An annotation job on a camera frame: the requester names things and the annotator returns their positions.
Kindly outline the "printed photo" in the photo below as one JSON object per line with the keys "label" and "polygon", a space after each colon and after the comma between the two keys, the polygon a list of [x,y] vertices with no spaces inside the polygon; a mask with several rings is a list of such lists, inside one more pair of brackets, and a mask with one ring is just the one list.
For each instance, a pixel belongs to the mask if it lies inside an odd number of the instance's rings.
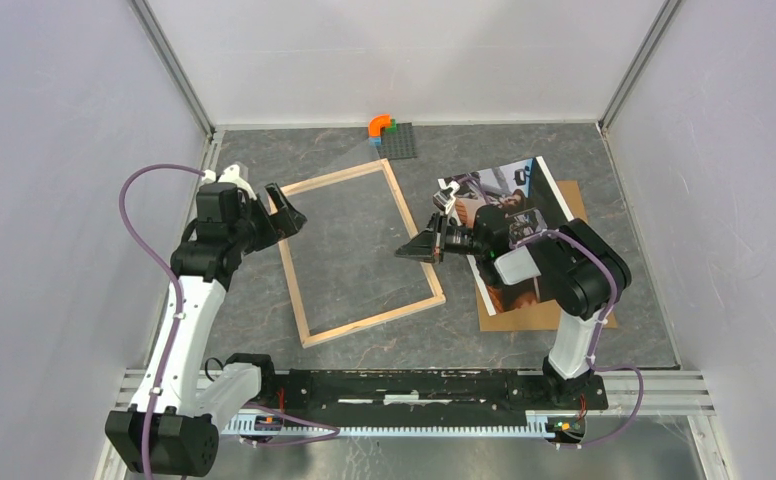
{"label": "printed photo", "polygon": [[[459,224],[473,225],[477,211],[492,205],[505,213],[509,243],[515,245],[542,230],[558,228],[574,218],[559,185],[543,157],[442,177],[439,187],[458,186],[450,216]],[[468,258],[480,293],[482,311],[504,314],[532,305],[554,304],[554,294],[539,276],[515,285],[494,287],[480,277],[473,257]]]}

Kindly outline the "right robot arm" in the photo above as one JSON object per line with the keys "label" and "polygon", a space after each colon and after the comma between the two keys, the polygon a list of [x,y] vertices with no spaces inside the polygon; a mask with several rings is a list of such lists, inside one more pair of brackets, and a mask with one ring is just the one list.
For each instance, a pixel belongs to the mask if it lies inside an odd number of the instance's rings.
{"label": "right robot arm", "polygon": [[542,364],[541,392],[566,408],[588,387],[606,319],[631,282],[626,262],[583,220],[575,218],[514,243],[505,211],[483,206],[472,226],[443,213],[396,249],[398,258],[437,264],[445,254],[471,256],[487,289],[539,280],[560,308],[554,345]]}

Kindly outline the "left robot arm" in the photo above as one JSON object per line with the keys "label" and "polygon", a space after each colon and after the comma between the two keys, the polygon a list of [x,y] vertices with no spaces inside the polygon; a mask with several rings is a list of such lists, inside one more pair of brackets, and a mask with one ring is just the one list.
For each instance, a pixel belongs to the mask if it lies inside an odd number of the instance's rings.
{"label": "left robot arm", "polygon": [[204,477],[216,460],[222,430],[250,403],[278,394],[266,355],[235,354],[221,376],[198,391],[211,327],[242,258],[297,234],[307,219],[275,183],[264,205],[242,181],[199,188],[196,217],[165,265],[168,304],[141,385],[124,410],[109,412],[105,433],[128,469]]}

